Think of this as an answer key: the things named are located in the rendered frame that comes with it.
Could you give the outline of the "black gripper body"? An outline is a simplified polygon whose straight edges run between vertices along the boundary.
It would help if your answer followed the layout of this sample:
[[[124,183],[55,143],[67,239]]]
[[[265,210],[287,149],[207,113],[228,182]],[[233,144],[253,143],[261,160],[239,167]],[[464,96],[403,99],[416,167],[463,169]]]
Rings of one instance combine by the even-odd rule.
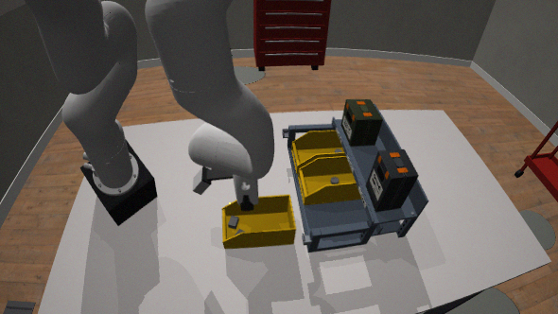
[[[259,203],[258,180],[250,180],[236,175],[233,175],[233,179],[234,179],[234,186],[235,186],[235,195],[236,195],[236,200],[238,205],[240,205],[241,202],[243,202],[244,195],[249,195],[250,202],[253,205]]]

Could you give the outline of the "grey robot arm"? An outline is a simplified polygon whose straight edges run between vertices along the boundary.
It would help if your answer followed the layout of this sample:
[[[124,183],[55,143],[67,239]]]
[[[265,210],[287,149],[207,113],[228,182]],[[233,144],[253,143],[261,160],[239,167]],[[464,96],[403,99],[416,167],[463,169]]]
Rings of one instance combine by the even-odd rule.
[[[137,183],[139,167],[128,155],[123,128],[115,118],[137,77],[135,22],[113,1],[25,2],[55,76],[70,92],[61,115],[85,151],[83,160],[91,163],[83,167],[92,169],[104,194],[126,194]],[[212,181],[232,179],[233,174],[261,179],[274,158],[270,114],[235,76],[226,23],[232,2],[147,0],[145,7],[174,98],[205,121],[188,145],[189,157],[202,166],[193,180],[193,192],[200,195]]]

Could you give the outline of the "dark green case with handle slot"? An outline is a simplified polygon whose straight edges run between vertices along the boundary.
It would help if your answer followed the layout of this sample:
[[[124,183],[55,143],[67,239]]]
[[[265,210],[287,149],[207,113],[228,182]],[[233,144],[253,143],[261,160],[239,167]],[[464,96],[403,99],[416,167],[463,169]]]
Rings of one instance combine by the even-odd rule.
[[[350,147],[374,146],[382,121],[371,99],[346,99],[341,126]]]

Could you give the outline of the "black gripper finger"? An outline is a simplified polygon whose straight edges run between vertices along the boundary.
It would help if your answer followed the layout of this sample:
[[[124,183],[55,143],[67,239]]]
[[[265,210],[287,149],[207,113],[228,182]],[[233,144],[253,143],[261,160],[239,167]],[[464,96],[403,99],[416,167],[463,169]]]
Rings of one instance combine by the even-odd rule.
[[[249,203],[249,195],[244,195],[243,196],[243,202],[242,203],[240,205],[241,211],[253,210],[253,204],[251,202],[250,202],[251,204]]]

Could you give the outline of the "yellow bin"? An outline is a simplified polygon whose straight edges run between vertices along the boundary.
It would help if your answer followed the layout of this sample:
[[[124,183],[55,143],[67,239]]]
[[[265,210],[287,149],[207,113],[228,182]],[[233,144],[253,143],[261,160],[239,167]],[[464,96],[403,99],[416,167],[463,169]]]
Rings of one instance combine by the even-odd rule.
[[[296,225],[290,195],[258,198],[253,211],[241,211],[237,201],[223,207],[222,237],[227,249],[294,244]],[[236,229],[228,227],[231,216],[239,217]],[[235,235],[239,229],[245,232]]]
[[[342,152],[334,153],[337,148]],[[291,152],[296,174],[317,158],[346,156],[336,131],[309,131],[294,140]]]
[[[317,158],[301,168],[298,180],[304,205],[361,200],[346,156]]]

